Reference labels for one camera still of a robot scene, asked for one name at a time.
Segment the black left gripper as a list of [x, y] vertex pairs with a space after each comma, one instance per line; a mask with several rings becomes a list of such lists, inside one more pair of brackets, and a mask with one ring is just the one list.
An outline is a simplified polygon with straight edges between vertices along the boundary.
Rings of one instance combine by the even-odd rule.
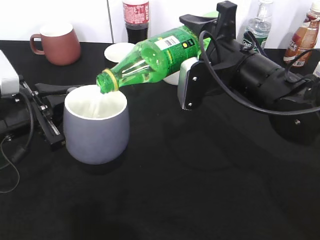
[[0, 99], [0, 136], [21, 137], [39, 132], [49, 148], [55, 151], [65, 145], [65, 137], [58, 126], [63, 118], [64, 100], [70, 91], [81, 85], [51, 85], [36, 83], [31, 90], [21, 81], [19, 90], [26, 94]]

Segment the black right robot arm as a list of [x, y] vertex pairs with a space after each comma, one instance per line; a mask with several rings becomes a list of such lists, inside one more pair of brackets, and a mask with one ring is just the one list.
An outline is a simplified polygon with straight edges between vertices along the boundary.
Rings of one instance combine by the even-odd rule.
[[226, 0], [217, 17], [190, 14], [179, 18], [199, 38], [200, 55], [180, 67], [177, 96], [184, 110], [205, 96], [227, 94], [237, 103], [268, 115], [284, 139], [312, 145], [320, 139], [320, 79], [300, 75], [269, 59], [263, 51], [236, 40], [236, 4]]

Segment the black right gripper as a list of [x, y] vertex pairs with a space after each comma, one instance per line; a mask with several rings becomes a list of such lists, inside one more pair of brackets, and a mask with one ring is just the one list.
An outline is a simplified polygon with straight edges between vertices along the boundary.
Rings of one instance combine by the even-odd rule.
[[183, 110], [199, 107], [204, 96], [218, 95], [224, 89], [216, 76], [227, 85], [236, 74], [236, 68], [249, 50], [236, 41], [237, 5], [228, 0], [216, 5], [218, 17], [185, 14], [179, 21], [198, 38], [199, 57], [182, 62], [179, 71], [177, 97]]

